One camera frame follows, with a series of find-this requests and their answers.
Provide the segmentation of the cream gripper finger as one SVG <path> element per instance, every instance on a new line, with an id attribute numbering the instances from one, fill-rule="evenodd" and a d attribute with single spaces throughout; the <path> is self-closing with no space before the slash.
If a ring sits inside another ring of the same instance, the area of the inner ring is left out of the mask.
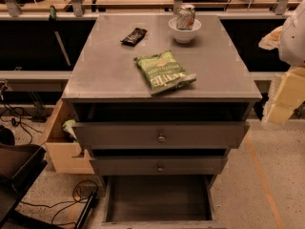
<path id="1" fill-rule="evenodd" d="M 266 120 L 284 124 L 305 101 L 305 68 L 291 67 L 281 76 Z"/>
<path id="2" fill-rule="evenodd" d="M 282 26 L 275 28 L 259 41 L 258 47 L 268 51 L 277 49 L 279 46 L 281 32 Z"/>

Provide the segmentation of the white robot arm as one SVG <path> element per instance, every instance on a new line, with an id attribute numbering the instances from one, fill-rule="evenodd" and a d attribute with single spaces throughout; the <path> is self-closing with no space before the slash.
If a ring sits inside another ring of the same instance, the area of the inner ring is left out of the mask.
<path id="1" fill-rule="evenodd" d="M 278 49 L 279 59 L 291 68 L 281 77 L 265 119 L 284 124 L 305 101 L 305 0 L 297 6 L 284 24 L 258 43 L 264 50 Z"/>

